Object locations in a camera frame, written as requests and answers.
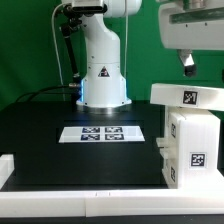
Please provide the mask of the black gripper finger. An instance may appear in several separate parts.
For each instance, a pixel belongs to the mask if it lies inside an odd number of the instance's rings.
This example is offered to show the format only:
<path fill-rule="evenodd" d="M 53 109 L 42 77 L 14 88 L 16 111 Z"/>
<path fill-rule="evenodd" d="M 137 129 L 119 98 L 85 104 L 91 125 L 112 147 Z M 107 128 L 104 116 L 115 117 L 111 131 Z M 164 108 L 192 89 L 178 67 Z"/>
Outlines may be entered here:
<path fill-rule="evenodd" d="M 178 49 L 179 59 L 183 65 L 184 75 L 193 77 L 196 75 L 197 66 L 193 60 L 192 51 L 190 49 Z"/>

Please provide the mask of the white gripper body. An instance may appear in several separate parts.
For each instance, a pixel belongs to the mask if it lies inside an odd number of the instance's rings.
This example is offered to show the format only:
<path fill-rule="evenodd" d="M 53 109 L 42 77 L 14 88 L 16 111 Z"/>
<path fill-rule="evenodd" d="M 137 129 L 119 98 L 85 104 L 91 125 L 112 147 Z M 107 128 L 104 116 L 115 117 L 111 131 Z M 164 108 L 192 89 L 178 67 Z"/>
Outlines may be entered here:
<path fill-rule="evenodd" d="M 224 50 L 224 0 L 157 0 L 168 49 Z"/>

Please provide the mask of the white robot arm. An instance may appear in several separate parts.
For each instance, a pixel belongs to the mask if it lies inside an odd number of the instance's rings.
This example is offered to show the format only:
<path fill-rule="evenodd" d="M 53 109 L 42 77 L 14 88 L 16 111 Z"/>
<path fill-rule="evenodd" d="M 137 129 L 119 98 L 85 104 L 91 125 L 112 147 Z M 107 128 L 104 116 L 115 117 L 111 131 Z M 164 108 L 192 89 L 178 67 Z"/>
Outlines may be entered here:
<path fill-rule="evenodd" d="M 194 50 L 224 50 L 224 0 L 156 0 L 162 44 L 175 49 L 184 75 L 196 74 Z M 136 14 L 142 0 L 61 0 L 67 27 L 84 32 L 87 74 L 80 80 L 84 109 L 111 112 L 131 104 L 120 71 L 120 39 L 104 20 Z"/>

